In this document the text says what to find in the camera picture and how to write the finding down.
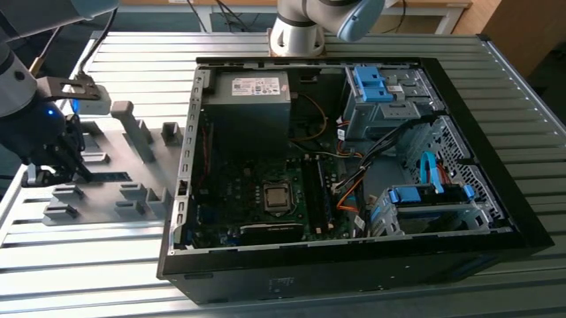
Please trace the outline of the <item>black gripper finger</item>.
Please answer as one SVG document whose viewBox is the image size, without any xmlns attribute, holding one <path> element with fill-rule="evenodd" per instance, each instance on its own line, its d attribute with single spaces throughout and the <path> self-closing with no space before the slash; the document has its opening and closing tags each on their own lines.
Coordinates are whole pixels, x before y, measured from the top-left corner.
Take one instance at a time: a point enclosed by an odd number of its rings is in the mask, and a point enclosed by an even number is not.
<svg viewBox="0 0 566 318">
<path fill-rule="evenodd" d="M 80 118 L 77 115 L 65 116 L 66 124 L 66 135 L 70 140 L 70 149 L 71 149 L 71 161 L 74 165 L 74 172 L 84 180 L 85 183 L 92 182 L 93 175 L 88 168 L 84 165 L 82 151 L 85 149 L 85 141 L 82 137 L 82 128 L 80 124 Z"/>
<path fill-rule="evenodd" d="M 62 168 L 50 172 L 38 166 L 30 164 L 22 174 L 19 185 L 22 187 L 47 187 L 59 184 L 67 184 L 76 179 L 76 175 L 81 172 L 82 165 L 73 168 Z"/>
</svg>

